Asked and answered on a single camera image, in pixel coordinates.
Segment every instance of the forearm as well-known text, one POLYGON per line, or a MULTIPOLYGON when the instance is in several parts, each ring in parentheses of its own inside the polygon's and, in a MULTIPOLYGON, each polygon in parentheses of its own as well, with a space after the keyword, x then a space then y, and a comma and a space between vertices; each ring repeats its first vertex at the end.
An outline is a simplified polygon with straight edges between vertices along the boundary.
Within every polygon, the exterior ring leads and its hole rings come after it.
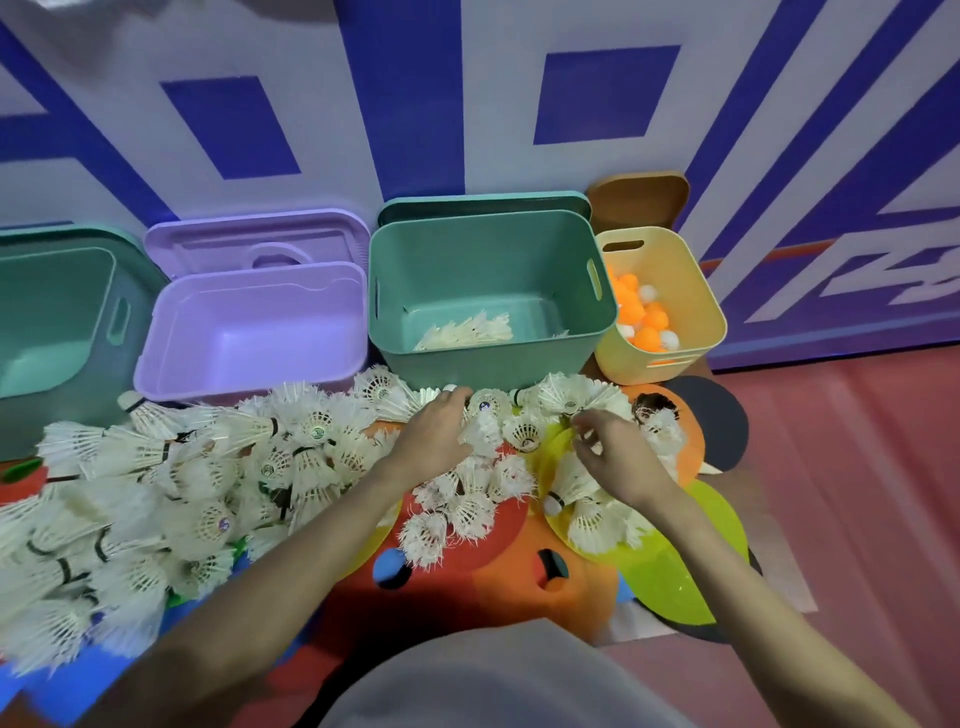
POLYGON ((643 510, 680 552, 781 725, 916 725, 745 564, 692 498, 678 490, 643 510))
POLYGON ((381 462, 157 641, 81 725, 164 725, 266 671, 407 489, 381 462))

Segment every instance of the gray shirt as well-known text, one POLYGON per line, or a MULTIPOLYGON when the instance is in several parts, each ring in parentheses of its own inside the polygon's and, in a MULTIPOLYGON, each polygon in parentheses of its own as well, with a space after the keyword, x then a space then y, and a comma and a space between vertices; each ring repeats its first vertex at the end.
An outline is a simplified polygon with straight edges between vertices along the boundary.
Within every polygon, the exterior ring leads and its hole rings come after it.
POLYGON ((694 728, 633 677, 546 619, 420 644, 349 688, 322 728, 694 728))

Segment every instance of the purple bin lid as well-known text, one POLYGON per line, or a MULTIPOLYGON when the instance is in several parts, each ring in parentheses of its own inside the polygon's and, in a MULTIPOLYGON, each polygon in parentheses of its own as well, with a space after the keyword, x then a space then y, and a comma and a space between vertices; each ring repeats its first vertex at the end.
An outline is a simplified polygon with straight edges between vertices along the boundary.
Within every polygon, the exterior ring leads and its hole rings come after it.
POLYGON ((160 223, 143 248, 170 280, 197 273, 347 260, 367 271, 370 231, 342 209, 160 223))

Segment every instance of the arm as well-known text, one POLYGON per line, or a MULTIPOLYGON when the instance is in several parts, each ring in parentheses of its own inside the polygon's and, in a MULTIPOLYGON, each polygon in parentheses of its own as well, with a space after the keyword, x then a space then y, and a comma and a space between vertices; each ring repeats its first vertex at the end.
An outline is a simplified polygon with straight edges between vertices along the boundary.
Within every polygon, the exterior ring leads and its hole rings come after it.
POLYGON ((907 728, 916 722, 825 640, 724 541, 633 423, 589 410, 574 441, 590 474, 678 550, 717 624, 784 728, 907 728), (590 447, 603 445, 600 455, 590 447))
POLYGON ((78 728, 165 726, 269 669, 387 509, 471 453, 457 442, 469 394, 465 388, 443 392, 424 407, 387 457, 158 640, 101 696, 78 728))

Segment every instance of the yellow storage bin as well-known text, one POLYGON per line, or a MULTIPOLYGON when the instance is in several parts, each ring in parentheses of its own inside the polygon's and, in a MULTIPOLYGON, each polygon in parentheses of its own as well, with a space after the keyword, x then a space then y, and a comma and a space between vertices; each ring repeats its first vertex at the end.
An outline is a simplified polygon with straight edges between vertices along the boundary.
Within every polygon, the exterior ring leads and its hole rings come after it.
POLYGON ((675 352, 645 352, 616 327, 596 349, 600 370, 617 384, 646 384, 679 375, 727 336, 727 319, 684 239, 666 228, 610 230, 596 236, 612 276, 633 273, 658 291, 680 338, 675 352))

